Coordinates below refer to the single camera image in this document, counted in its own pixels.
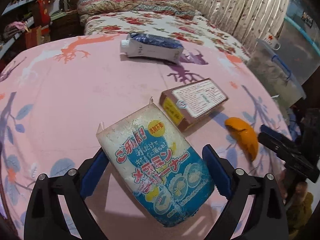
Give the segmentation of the right hand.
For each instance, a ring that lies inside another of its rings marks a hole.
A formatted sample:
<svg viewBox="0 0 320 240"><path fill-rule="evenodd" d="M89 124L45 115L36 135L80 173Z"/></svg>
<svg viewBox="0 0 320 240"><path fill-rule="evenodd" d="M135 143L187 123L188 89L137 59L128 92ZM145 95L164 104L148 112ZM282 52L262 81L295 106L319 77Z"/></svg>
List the right hand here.
<svg viewBox="0 0 320 240"><path fill-rule="evenodd" d="M303 202L308 192L306 178L289 169L281 172L278 185L286 206L294 202Z"/></svg>

